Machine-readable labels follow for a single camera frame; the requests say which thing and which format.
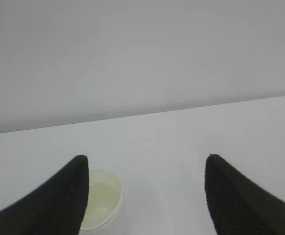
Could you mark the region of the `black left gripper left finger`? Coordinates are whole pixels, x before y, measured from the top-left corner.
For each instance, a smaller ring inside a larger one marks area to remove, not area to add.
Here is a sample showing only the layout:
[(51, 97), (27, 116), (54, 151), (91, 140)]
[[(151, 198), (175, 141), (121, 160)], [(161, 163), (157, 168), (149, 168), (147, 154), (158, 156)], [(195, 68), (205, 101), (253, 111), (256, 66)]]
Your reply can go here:
[(30, 194), (0, 211), (0, 235), (77, 235), (88, 195), (88, 159), (79, 155)]

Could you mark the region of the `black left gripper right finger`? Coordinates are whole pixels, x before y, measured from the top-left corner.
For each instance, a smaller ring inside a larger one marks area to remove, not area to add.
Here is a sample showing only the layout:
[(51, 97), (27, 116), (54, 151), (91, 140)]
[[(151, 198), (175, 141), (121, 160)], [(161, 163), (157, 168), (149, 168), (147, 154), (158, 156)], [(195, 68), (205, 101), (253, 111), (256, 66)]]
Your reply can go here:
[(285, 202), (217, 154), (206, 159), (204, 190), (218, 235), (285, 235)]

